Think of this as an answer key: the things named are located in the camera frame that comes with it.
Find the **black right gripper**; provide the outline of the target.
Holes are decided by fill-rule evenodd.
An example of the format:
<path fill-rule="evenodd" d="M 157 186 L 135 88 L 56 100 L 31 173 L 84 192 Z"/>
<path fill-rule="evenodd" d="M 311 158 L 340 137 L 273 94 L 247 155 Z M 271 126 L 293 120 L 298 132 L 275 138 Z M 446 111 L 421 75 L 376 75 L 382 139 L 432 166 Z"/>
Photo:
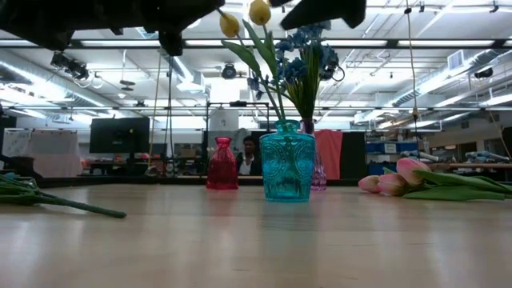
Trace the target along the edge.
<path fill-rule="evenodd" d="M 283 6 L 292 0 L 269 0 L 271 6 Z M 366 17 L 366 0 L 301 0 L 281 21 L 284 30 L 307 26 L 334 18 L 342 19 L 351 29 Z"/>

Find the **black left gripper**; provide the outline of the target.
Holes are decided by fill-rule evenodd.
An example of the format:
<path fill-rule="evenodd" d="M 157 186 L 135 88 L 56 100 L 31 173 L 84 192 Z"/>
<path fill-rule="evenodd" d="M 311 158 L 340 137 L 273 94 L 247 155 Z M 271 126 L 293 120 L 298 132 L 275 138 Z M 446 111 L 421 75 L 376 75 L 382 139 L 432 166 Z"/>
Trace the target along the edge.
<path fill-rule="evenodd" d="M 225 0 L 133 0 L 132 7 L 148 33 L 158 33 L 169 56 L 181 56 L 182 31 L 222 7 Z"/>

